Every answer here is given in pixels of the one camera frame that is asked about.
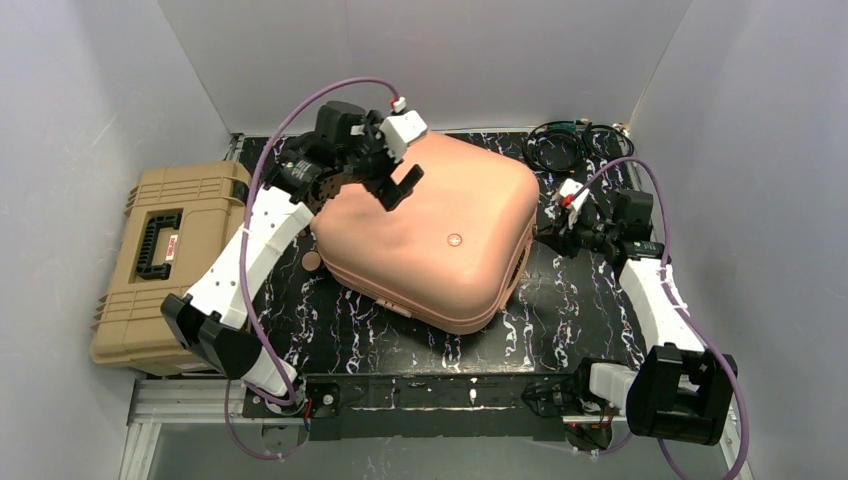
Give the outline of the pink suitcase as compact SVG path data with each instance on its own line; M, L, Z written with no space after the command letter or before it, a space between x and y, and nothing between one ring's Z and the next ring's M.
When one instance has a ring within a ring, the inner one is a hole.
M397 176L419 165L412 194L387 212L359 184L346 185L315 217L307 271L326 268L342 285L402 316L456 335L486 327L524 271L539 200L525 164L430 133Z

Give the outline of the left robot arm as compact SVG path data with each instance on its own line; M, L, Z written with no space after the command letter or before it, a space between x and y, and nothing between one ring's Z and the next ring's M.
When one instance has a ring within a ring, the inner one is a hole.
M346 185L360 184L390 212L423 176L414 165L392 178L428 126L396 100L388 115L342 101L319 108L312 131L272 151L257 166L242 225L208 270L161 313L178 342L230 380L240 380L279 405L297 400L296 369L273 349L253 299L289 245Z

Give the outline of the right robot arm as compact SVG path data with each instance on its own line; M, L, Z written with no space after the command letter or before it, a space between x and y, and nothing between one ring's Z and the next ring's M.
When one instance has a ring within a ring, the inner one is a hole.
M580 403L624 415L637 436L714 445L721 437L733 388L726 366L735 360L710 352L681 318L683 305L672 268L663 264L664 244L652 240L654 198L619 190L609 214L588 198L588 189L567 180L555 195L551 226L535 237L558 255L581 250L604 257L629 298L649 351L641 365L583 359L570 395Z

